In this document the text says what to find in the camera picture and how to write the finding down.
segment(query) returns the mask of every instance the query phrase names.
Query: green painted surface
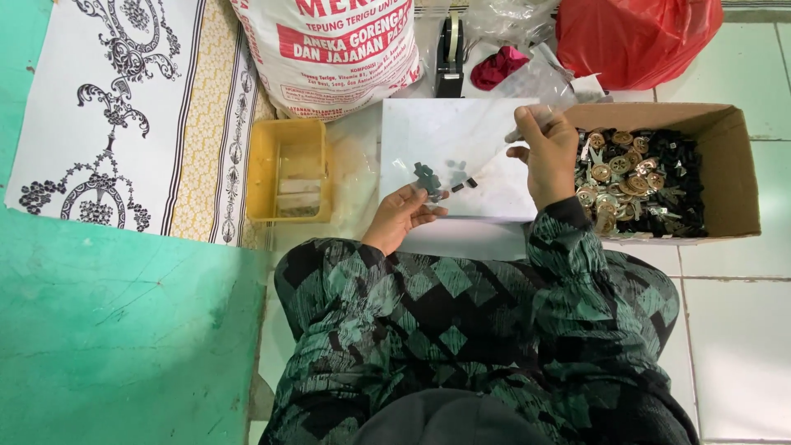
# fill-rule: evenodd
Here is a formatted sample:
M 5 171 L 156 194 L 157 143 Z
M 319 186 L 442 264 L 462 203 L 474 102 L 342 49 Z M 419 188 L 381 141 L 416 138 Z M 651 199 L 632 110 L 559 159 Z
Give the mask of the green painted surface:
M 0 0 L 0 196 L 51 7 Z M 0 443 L 242 444 L 262 262 L 0 206 Z

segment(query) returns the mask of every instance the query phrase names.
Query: yellow plastic container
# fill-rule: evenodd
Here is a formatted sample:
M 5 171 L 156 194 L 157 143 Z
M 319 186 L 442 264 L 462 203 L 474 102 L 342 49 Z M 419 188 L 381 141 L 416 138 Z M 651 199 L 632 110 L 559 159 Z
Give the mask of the yellow plastic container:
M 252 221 L 327 223 L 332 216 L 332 148 L 318 119 L 259 120 L 252 126 L 247 177 L 247 217 Z M 320 183 L 319 210 L 312 216 L 278 216 L 284 179 Z

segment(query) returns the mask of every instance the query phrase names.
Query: pink fabric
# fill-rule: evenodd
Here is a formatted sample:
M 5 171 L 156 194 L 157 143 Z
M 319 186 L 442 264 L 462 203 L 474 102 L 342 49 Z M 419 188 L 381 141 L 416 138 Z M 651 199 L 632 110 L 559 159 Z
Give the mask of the pink fabric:
M 483 62 L 475 65 L 470 73 L 470 82 L 477 88 L 490 91 L 529 61 L 530 59 L 516 48 L 502 47 L 497 54 L 490 55 Z

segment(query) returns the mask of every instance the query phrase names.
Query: open cardboard box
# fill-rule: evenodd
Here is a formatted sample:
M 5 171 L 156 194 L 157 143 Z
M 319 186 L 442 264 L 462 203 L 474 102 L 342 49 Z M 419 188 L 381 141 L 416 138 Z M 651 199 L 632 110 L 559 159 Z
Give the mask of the open cardboard box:
M 708 238 L 602 237 L 623 244 L 695 245 L 761 234 L 758 183 L 744 114 L 733 105 L 619 103 L 583 104 L 566 111 L 575 127 L 670 128 L 698 141 Z

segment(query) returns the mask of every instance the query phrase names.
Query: hand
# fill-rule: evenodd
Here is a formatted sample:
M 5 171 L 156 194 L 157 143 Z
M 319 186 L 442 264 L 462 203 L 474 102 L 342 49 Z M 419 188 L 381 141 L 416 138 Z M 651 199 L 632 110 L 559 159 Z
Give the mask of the hand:
M 564 116 L 555 117 L 542 133 L 535 110 L 519 107 L 513 112 L 519 132 L 530 146 L 512 146 L 506 154 L 528 165 L 528 192 L 538 210 L 574 196 L 574 166 L 579 134 Z
M 379 204 L 362 243 L 376 247 L 387 256 L 398 249 L 410 230 L 448 214 L 444 207 L 430 210 L 423 205 L 427 196 L 424 188 L 415 191 L 410 184 L 387 195 Z M 447 197 L 448 192 L 445 192 L 442 199 Z

